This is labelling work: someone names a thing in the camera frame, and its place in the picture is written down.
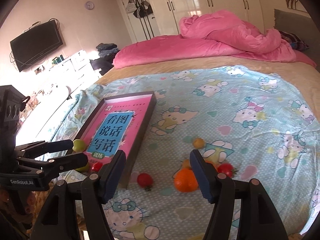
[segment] gray headboard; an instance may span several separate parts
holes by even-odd
[[[303,53],[310,57],[320,67],[320,31],[313,20],[296,13],[275,9],[275,29],[294,33],[310,46]]]

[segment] plaid pillow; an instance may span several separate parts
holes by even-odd
[[[310,48],[303,40],[301,40],[297,35],[293,33],[286,33],[279,31],[281,34],[281,38],[287,41],[293,49],[298,51],[305,51]]]

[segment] green fruit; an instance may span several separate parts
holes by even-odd
[[[83,140],[76,139],[73,141],[73,148],[76,153],[84,152],[87,149],[87,145]]]
[[[89,168],[90,168],[90,165],[89,165],[89,162],[87,162],[86,166],[84,166],[82,168],[77,168],[75,170],[82,173],[82,172],[87,172],[89,170]]]

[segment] white wall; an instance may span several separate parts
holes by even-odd
[[[85,9],[87,1],[94,3],[93,10]],[[47,57],[43,64],[47,69],[60,54],[68,57],[84,49],[94,57],[101,42],[116,43],[119,48],[131,44],[116,0],[20,0],[0,29],[0,85],[12,84],[26,95],[40,89],[41,74],[34,73],[38,66],[19,73],[10,63],[10,41],[33,23],[50,18],[60,21],[64,45]]]
[[[262,13],[263,13],[265,30],[273,28],[275,25],[274,9],[279,9],[282,11],[292,12],[292,13],[310,17],[307,12],[289,9],[287,7],[287,3],[285,0],[260,0],[260,3],[261,3]]]

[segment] green label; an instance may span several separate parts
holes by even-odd
[[[98,153],[98,152],[93,152],[91,156],[93,158],[100,159],[100,160],[102,160],[104,158],[104,154],[103,153]]]

